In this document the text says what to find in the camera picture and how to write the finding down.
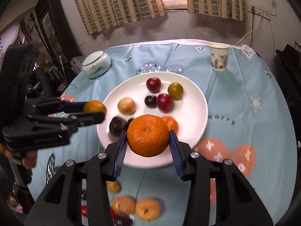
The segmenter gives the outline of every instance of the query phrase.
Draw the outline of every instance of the orange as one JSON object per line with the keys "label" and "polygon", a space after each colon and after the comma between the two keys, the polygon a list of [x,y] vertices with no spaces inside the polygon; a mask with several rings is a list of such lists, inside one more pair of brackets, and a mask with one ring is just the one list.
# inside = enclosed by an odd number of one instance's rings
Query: orange
{"label": "orange", "polygon": [[127,139],[134,153],[144,157],[159,155],[169,144],[168,125],[158,116],[139,116],[130,123]]}
{"label": "orange", "polygon": [[174,118],[172,118],[171,116],[163,116],[162,119],[167,123],[170,131],[174,130],[176,134],[178,133],[179,124]]}
{"label": "orange", "polygon": [[106,113],[106,107],[105,105],[97,100],[91,100],[87,102],[83,109],[83,113],[89,113],[89,112],[103,112],[104,114]]}

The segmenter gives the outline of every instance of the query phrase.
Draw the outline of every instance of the red cherry tomato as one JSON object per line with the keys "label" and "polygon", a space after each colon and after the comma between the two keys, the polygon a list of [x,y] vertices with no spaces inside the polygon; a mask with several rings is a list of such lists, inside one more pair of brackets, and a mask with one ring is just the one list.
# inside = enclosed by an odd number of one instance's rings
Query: red cherry tomato
{"label": "red cherry tomato", "polygon": [[146,81],[147,89],[152,93],[158,93],[161,89],[161,81],[159,78],[150,78]]}
{"label": "red cherry tomato", "polygon": [[81,212],[82,212],[82,215],[83,215],[84,217],[87,217],[87,216],[88,216],[87,206],[86,206],[86,205],[82,205],[82,207],[81,207]]}
{"label": "red cherry tomato", "polygon": [[111,209],[111,216],[112,216],[112,219],[114,220],[114,218],[116,217],[116,215],[115,215],[115,213],[114,213],[113,208],[111,207],[110,209]]}
{"label": "red cherry tomato", "polygon": [[165,113],[168,113],[173,108],[173,98],[168,94],[160,94],[156,101],[157,107]]}

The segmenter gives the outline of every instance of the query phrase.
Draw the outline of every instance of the blue tablecloth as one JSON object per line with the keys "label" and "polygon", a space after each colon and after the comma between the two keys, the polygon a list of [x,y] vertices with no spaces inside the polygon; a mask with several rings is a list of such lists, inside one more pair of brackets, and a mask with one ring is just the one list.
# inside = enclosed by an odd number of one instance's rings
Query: blue tablecloth
{"label": "blue tablecloth", "polygon": [[[64,99],[103,101],[123,81],[149,71],[184,75],[203,91],[209,108],[207,129],[196,150],[215,161],[233,159],[274,223],[279,221],[289,207],[295,185],[296,140],[286,101],[259,56],[230,48],[227,70],[215,72],[207,46],[126,45],[109,48],[106,53],[111,58],[111,68],[94,80],[80,73],[66,89]],[[100,150],[96,126],[80,128],[68,146],[39,150],[29,185],[34,199],[45,187],[52,167],[68,159],[86,161]],[[180,181],[173,165],[149,170],[124,166],[119,181],[122,190],[115,196],[130,195],[137,200],[154,197],[162,203],[163,214],[158,220],[145,223],[135,217],[135,225],[182,225],[190,183]],[[210,224],[214,224],[213,181],[211,189]]]}

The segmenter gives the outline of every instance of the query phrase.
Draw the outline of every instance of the metal bolt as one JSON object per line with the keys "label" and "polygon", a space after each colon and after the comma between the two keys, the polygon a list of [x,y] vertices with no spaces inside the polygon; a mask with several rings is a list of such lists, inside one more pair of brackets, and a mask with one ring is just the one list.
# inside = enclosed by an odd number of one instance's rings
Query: metal bolt
{"label": "metal bolt", "polygon": [[61,123],[61,129],[64,130],[64,131],[66,131],[66,130],[69,129],[69,127],[67,127],[66,125],[63,125],[63,124]]}
{"label": "metal bolt", "polygon": [[106,158],[106,153],[99,153],[97,156],[99,159],[104,159]]}
{"label": "metal bolt", "polygon": [[192,152],[191,154],[190,154],[190,156],[192,157],[192,158],[199,158],[200,157],[200,154],[198,153],[198,152]]}
{"label": "metal bolt", "polygon": [[68,160],[68,161],[66,161],[65,164],[66,164],[67,167],[71,167],[71,166],[73,166],[74,161],[73,160]]}
{"label": "metal bolt", "polygon": [[224,160],[224,163],[225,163],[226,165],[228,165],[228,166],[231,166],[231,165],[233,164],[233,161],[230,160],[230,159],[225,159],[225,160]]}

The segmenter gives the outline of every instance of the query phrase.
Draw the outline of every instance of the human hand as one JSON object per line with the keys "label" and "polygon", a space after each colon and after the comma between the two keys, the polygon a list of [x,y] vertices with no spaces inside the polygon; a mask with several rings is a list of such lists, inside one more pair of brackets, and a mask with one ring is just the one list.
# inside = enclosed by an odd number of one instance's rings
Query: human hand
{"label": "human hand", "polygon": [[[5,155],[8,159],[13,158],[13,154],[7,147],[0,144],[0,155]],[[22,164],[27,169],[30,170],[31,168],[35,167],[37,164],[37,157],[38,157],[38,151],[32,150],[27,152],[26,157],[22,158]]]}

